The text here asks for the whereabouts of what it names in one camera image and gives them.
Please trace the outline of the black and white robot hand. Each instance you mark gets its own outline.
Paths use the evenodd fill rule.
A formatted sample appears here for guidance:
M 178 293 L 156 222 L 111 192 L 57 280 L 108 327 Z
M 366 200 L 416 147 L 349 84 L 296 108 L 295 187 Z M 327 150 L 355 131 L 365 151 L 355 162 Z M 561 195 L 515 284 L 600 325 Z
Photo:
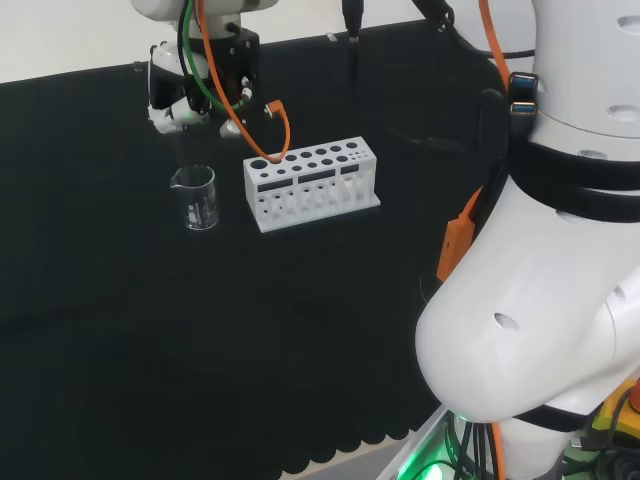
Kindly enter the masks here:
M 148 115 L 161 134 L 177 134 L 211 120 L 224 138 L 238 138 L 240 129 L 220 100 L 205 55 L 204 43 L 192 38 L 190 50 L 176 41 L 150 50 Z M 251 105 L 258 86 L 259 36 L 247 29 L 211 42 L 216 71 L 232 107 L 241 115 Z

